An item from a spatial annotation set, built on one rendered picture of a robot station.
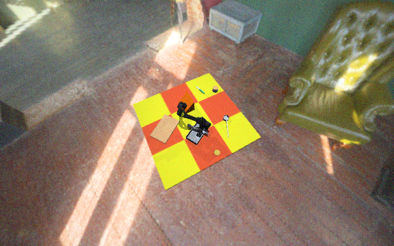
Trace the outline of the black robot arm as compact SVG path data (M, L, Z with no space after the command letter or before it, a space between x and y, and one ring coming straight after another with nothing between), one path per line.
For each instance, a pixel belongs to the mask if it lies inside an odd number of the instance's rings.
M208 122L208 121L206 121L206 119L204 119L203 117L201 117L201 118L199 118L199 117L194 117L194 116L192 116L192 115L188 115L186 112L185 112L185 108L186 108L186 103L183 103L183 102L179 102L179 104L178 104L178 106L177 106L177 108L178 108L178 111L177 111L177 115L178 116L180 116L180 117L184 117L184 118L187 118L187 119L190 119L190 120L193 120L193 121L195 121L196 123L198 123L199 125L204 125L203 126L203 128L205 128L206 130L208 130L208 128L211 126L211 123L210 122ZM184 108L184 109L182 109L182 108ZM183 114L183 116L181 116L181 114L182 113L184 113Z

